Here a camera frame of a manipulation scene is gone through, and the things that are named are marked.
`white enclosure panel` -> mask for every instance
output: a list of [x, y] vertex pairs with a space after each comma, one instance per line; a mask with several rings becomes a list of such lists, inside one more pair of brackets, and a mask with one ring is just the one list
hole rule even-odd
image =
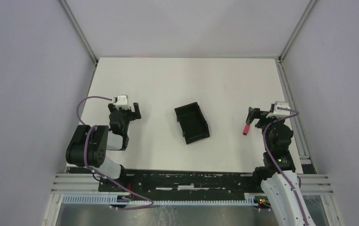
[[[242, 134], [249, 106], [284, 100], [274, 59], [101, 58], [89, 96], [127, 94], [142, 119], [130, 123], [126, 151], [108, 151], [126, 168], [253, 172], [263, 165], [261, 129]], [[174, 108], [197, 101], [210, 138], [186, 145]], [[105, 100], [87, 100], [82, 119], [108, 125]], [[290, 147], [298, 172], [299, 155]]]
[[285, 58], [320, 173], [359, 225], [359, 1], [319, 1]]
[[93, 72], [57, 0], [0, 0], [0, 226], [39, 226]]
[[279, 56], [309, 0], [67, 0], [97, 57]]

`white table surface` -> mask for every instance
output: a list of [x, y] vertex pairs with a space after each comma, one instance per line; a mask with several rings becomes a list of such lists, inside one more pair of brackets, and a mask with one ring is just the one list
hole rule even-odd
[[[127, 150], [107, 156], [129, 169], [151, 170], [253, 172], [263, 166], [264, 145], [254, 125], [242, 134], [247, 109], [267, 111], [284, 100], [274, 59], [101, 58], [89, 96], [120, 94], [139, 103], [142, 119], [130, 123]], [[193, 102], [210, 137], [186, 145], [174, 108]], [[108, 125], [108, 103], [87, 100], [82, 120]], [[302, 173], [294, 140], [289, 149]]]

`gray wall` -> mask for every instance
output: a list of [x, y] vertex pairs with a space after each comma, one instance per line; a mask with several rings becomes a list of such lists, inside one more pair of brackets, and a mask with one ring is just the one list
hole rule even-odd
[[0, 0], [0, 226], [40, 225], [92, 70], [57, 0]]
[[359, 225], [359, 1], [319, 1], [285, 58], [318, 169]]
[[278, 56], [309, 0], [67, 0], [97, 57]]

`floor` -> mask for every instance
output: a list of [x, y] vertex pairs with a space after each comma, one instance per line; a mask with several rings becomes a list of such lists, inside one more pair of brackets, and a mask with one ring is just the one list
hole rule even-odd
[[[316, 225], [329, 226], [319, 196], [304, 198]], [[162, 205], [115, 211], [108, 205], [62, 204], [57, 226], [277, 226], [273, 211], [251, 206]]]
[[[106, 155], [126, 168], [151, 170], [253, 172], [263, 166], [264, 145], [260, 129], [242, 134], [247, 109], [269, 110], [284, 100], [274, 59], [101, 58], [89, 96], [120, 94], [139, 103], [142, 119], [130, 123], [127, 150]], [[187, 145], [174, 109], [192, 102], [210, 137]], [[108, 103], [88, 100], [82, 120], [108, 125]], [[290, 152], [302, 173], [294, 140]]]

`black plastic bin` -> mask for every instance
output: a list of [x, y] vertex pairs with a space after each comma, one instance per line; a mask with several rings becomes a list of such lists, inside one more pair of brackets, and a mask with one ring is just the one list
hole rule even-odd
[[209, 127], [197, 102], [174, 109], [188, 144], [210, 137]]

